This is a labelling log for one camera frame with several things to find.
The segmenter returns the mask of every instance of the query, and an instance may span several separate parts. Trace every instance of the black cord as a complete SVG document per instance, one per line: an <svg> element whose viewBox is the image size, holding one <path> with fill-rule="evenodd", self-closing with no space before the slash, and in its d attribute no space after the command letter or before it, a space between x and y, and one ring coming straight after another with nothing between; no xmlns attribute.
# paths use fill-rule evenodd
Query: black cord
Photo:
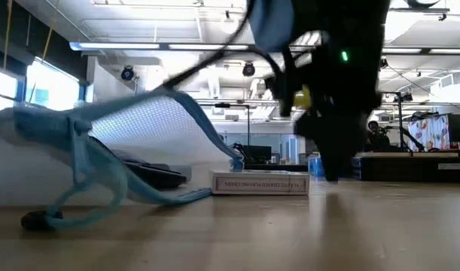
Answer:
<svg viewBox="0 0 460 271"><path fill-rule="evenodd" d="M405 79L406 81L408 81L409 83L411 83L412 85L418 87L419 89L421 90L424 90L426 93L429 93L430 95L434 96L434 97L437 97L435 96L432 92L430 92L429 90L426 90L424 87L422 87L421 85L417 84L417 83L414 83L412 80L410 80L409 78L406 78L404 75L402 75L402 73L396 71L394 68L392 68L390 65L387 65L387 67L389 69L391 69L392 71L394 71L395 73L397 73L399 76L401 76L403 79ZM449 105L455 107L455 108L458 108L460 110L460 107L458 107L457 105L454 105L452 103L449 103Z"/></svg>
<svg viewBox="0 0 460 271"><path fill-rule="evenodd" d="M182 81L188 79L191 75L194 75L199 70L205 68L207 65L221 59L224 56L225 48L231 43L233 43L236 40L236 38L238 38L239 34L242 32L243 28L245 27L246 22L250 18L251 13L253 13L254 1L255 0L248 1L246 13L245 13L242 23L238 26L238 29L230 36L230 38L228 38L227 42L224 44L224 46L220 50L218 50L212 56L203 60L200 64L194 66L193 68L189 68L188 70L182 72L181 74L176 75L173 78L170 78L168 81L163 83L163 87L171 90L172 88L180 84Z"/></svg>

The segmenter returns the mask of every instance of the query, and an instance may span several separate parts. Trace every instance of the fluorescent light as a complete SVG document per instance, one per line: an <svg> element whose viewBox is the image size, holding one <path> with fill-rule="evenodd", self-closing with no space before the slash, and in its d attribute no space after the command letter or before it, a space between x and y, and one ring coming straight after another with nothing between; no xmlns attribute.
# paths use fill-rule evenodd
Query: fluorescent light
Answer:
<svg viewBox="0 0 460 271"><path fill-rule="evenodd" d="M219 44L170 44L173 50L220 50L223 45ZM227 50L247 50L248 45L228 45Z"/></svg>
<svg viewBox="0 0 460 271"><path fill-rule="evenodd" d="M460 49L432 49L430 53L460 54Z"/></svg>
<svg viewBox="0 0 460 271"><path fill-rule="evenodd" d="M419 48L383 48L382 53L419 53Z"/></svg>
<svg viewBox="0 0 460 271"><path fill-rule="evenodd" d="M132 50L132 49L159 49L159 44L137 44L137 43L94 43L81 42L78 44L83 50Z"/></svg>

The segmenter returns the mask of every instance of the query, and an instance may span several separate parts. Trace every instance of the window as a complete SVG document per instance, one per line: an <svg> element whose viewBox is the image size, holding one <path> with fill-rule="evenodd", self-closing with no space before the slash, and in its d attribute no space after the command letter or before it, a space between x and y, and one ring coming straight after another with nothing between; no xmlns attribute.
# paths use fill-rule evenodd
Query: window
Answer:
<svg viewBox="0 0 460 271"><path fill-rule="evenodd" d="M0 94L15 98L17 92L17 79L0 72ZM14 101L0 97L0 110L13 107Z"/></svg>
<svg viewBox="0 0 460 271"><path fill-rule="evenodd" d="M27 67L26 102L61 111L74 108L78 99L78 79L39 58Z"/></svg>

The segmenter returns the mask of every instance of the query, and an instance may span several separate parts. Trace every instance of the table surface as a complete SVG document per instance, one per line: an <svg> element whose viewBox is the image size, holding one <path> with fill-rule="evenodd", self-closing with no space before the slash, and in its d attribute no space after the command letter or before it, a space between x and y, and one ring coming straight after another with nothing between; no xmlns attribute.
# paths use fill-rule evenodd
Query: table surface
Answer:
<svg viewBox="0 0 460 271"><path fill-rule="evenodd" d="M50 234L20 229L28 211L0 209L0 270L460 270L458 185L313 181L308 197L126 206Z"/></svg>

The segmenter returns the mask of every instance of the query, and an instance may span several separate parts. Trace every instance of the ceiling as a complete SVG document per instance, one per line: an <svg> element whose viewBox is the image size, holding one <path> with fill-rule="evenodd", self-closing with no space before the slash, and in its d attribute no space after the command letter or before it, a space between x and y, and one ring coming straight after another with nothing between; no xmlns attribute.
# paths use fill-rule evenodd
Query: ceiling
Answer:
<svg viewBox="0 0 460 271"><path fill-rule="evenodd" d="M204 8L195 8L198 0L16 0L37 18L50 24L70 41L111 42L184 42L215 43L226 41L242 19L246 0L204 0ZM403 0L392 0L393 8L404 8ZM460 0L441 1L435 8L449 8L447 19L440 14L389 15L386 24L387 46L460 47ZM315 40L306 41L312 44ZM253 44L251 31L245 28L236 43ZM144 78L154 77L151 66L158 65L164 76L175 75L195 65L202 52L164 52L125 50L105 52L101 63L109 69L134 65ZM282 63L281 57L272 56ZM254 61L256 75L242 76L245 61ZM380 89L395 91L414 82L426 86L449 72L460 72L460 56L388 56L389 68L382 70ZM218 77L221 96L244 98L251 82L270 73L269 66L256 56L238 55L218 63L212 72L201 72L185 86L189 91L208 89L208 76ZM414 87L414 99L426 100L428 94Z"/></svg>

